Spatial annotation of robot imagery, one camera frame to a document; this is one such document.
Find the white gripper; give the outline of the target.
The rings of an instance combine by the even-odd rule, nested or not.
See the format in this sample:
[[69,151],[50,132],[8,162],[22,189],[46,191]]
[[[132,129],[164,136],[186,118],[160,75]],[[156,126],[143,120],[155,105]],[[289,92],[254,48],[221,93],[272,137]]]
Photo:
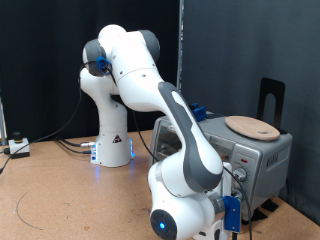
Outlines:
[[229,218],[231,203],[229,196],[231,195],[231,176],[228,170],[231,169],[229,163],[223,164],[223,174],[220,183],[208,194],[210,200],[213,201],[215,210],[215,220],[210,227],[201,230],[194,236],[194,240],[229,240]]

